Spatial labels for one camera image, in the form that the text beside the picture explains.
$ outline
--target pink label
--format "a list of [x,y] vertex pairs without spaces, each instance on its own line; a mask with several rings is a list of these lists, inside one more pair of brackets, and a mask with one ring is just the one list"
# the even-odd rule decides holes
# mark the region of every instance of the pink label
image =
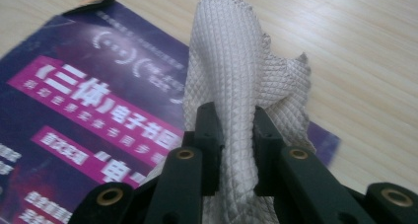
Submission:
[[108,84],[61,60],[39,56],[11,86],[154,167],[182,131],[114,95]]
[[44,126],[32,141],[100,184],[125,182],[138,187],[145,178],[139,173],[132,173],[125,163],[110,159],[103,152],[93,154],[48,126]]

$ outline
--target purple book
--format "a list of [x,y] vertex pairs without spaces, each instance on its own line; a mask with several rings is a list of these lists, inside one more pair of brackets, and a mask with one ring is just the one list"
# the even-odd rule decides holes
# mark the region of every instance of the purple book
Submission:
[[[188,47],[113,0],[53,17],[0,61],[0,223],[66,223],[182,138]],[[328,164],[339,139],[312,123]]]

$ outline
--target cloth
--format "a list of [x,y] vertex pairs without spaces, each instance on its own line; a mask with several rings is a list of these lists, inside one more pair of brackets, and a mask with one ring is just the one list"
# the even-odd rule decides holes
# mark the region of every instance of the cloth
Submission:
[[261,106],[287,145],[314,149],[307,138],[305,113],[311,86],[307,57],[273,55],[269,35],[242,0],[200,1],[189,57],[183,100],[186,130],[194,130],[197,108],[214,102],[225,137],[220,190],[204,198],[203,223],[278,223],[272,198],[253,192],[257,169],[252,121],[255,106]]

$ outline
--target metal ring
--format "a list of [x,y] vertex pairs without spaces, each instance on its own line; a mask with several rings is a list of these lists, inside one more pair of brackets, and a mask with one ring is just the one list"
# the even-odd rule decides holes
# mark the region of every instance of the metal ring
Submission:
[[289,153],[292,157],[300,160],[304,160],[309,157],[308,153],[301,149],[292,149]]
[[182,149],[182,150],[179,150],[177,152],[176,156],[179,159],[186,160],[186,159],[190,159],[190,158],[194,157],[194,152],[191,151],[191,150],[188,150],[188,149]]
[[382,190],[382,196],[391,203],[401,207],[410,207],[414,204],[414,201],[408,195],[390,187]]
[[98,203],[98,205],[101,205],[101,206],[110,206],[112,204],[119,202],[122,199],[122,197],[123,197],[122,189],[120,189],[119,187],[110,187],[102,191],[98,195],[96,202]]

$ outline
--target wood grain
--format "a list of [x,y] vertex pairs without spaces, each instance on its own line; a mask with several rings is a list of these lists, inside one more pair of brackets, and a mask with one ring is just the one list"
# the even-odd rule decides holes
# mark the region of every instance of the wood grain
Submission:
[[[79,0],[0,0],[0,55]],[[184,43],[199,0],[118,0]],[[418,0],[246,0],[273,51],[305,52],[307,110],[342,143],[330,167],[364,192],[392,182],[418,192]]]

